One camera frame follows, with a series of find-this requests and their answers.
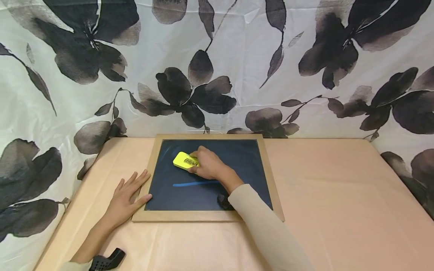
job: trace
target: wooden frame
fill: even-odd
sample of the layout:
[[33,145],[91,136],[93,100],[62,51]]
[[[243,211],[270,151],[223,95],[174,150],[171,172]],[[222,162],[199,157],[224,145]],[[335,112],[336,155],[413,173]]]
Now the wooden frame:
[[[276,184],[268,160],[264,139],[261,134],[159,134],[155,138],[154,147],[148,162],[148,172],[151,174],[140,189],[139,197],[149,192],[163,140],[256,140],[261,155],[262,165],[267,180],[268,191],[274,213],[285,221]],[[140,208],[132,217],[133,222],[236,222],[242,221],[236,211],[146,211]]]

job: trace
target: blue chalk line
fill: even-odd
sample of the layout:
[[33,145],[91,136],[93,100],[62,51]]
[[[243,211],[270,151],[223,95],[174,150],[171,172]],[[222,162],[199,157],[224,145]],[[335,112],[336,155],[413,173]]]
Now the blue chalk line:
[[174,183],[174,187],[183,187],[183,186],[196,186],[201,184],[211,184],[211,183],[219,183],[217,180],[212,181],[204,181],[204,182],[193,182],[193,183]]

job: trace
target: black clip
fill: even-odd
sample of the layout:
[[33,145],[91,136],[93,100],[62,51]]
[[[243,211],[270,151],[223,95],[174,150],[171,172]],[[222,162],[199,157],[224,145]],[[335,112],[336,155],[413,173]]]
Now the black clip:
[[217,202],[226,211],[230,211],[230,210],[233,211],[233,210],[235,210],[232,207],[232,205],[229,203],[228,196],[225,196],[225,195],[222,195],[222,194],[218,195],[217,196]]
[[120,248],[116,248],[108,258],[97,255],[93,257],[89,271],[112,270],[119,266],[124,257],[125,252]]

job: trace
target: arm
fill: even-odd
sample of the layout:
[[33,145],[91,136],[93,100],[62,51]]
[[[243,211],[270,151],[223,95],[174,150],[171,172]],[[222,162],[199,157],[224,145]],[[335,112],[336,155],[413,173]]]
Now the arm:
[[151,194],[147,194],[139,198],[135,203],[131,203],[133,194],[150,176],[148,171],[144,170],[138,178],[137,172],[134,172],[127,182],[121,179],[113,193],[113,198],[110,201],[107,211],[89,231],[89,234],[72,257],[71,261],[62,266],[61,271],[89,270],[93,257],[98,255],[113,230],[127,221],[135,211],[152,198]]
[[230,195],[229,202],[243,218],[255,244],[273,271],[314,270],[303,248],[285,224],[233,169],[202,146],[191,156],[198,158],[199,167],[192,167],[189,172],[220,181]]

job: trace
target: left hand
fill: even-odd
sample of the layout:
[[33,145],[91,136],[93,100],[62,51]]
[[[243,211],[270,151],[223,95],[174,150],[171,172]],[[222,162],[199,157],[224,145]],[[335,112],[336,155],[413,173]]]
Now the left hand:
[[133,202],[131,197],[133,194],[151,177],[147,170],[137,178],[137,172],[129,178],[127,182],[121,179],[118,187],[113,193],[113,198],[101,218],[105,226],[115,229],[116,227],[127,221],[140,207],[147,203],[151,198],[151,194],[144,195],[136,202]]

